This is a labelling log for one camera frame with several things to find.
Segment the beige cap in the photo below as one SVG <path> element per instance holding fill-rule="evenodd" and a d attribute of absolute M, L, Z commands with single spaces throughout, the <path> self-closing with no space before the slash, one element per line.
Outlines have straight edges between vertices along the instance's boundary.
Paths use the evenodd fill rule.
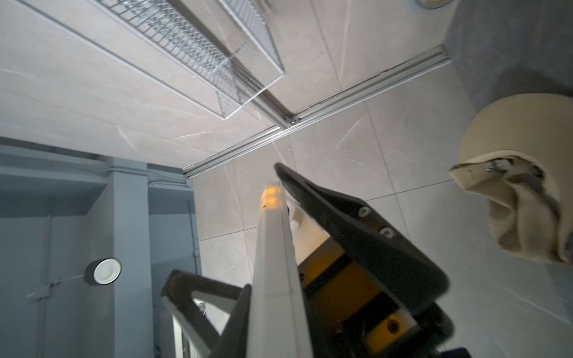
<path fill-rule="evenodd" d="M 487 199 L 501 249 L 572 265 L 572 98 L 526 93 L 489 104 L 467 128 L 449 174 Z"/>

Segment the small round grey clock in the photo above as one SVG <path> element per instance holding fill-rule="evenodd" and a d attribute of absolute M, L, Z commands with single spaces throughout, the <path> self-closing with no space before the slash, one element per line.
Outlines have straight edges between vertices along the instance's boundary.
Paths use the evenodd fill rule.
<path fill-rule="evenodd" d="M 415 0 L 415 3 L 424 10 L 437 10 L 452 2 L 453 0 Z"/>

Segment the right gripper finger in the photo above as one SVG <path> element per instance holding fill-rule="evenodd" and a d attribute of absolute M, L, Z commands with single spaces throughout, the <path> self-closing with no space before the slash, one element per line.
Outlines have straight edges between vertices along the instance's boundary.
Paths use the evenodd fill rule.
<path fill-rule="evenodd" d="M 251 298 L 252 286 L 247 284 L 241 289 L 234 309 L 210 354 L 210 358 L 246 357 Z"/>

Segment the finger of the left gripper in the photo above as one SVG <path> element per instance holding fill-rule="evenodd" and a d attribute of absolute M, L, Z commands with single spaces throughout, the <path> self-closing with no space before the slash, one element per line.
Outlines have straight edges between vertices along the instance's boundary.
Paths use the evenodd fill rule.
<path fill-rule="evenodd" d="M 231 313 L 241 291 L 238 286 L 174 269 L 164 283 L 161 298 L 197 352 L 209 354 L 220 334 L 196 302 L 204 301 Z"/>

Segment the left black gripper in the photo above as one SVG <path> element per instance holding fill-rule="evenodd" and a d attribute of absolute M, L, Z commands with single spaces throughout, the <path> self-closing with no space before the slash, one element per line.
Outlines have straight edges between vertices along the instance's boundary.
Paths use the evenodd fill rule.
<path fill-rule="evenodd" d="M 317 223 L 295 220 L 315 357 L 469 356 L 465 348 L 440 350 L 454 334 L 451 319 L 430 306 L 449 289 L 441 268 L 365 201 L 318 186 L 282 163 L 274 170 Z"/>

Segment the white remote control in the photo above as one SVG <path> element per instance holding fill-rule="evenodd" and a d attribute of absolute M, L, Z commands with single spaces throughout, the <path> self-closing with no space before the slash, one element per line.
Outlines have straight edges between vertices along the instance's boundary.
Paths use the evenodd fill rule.
<path fill-rule="evenodd" d="M 303 293 L 279 182 L 264 186 L 249 313 L 247 357 L 312 357 Z"/>

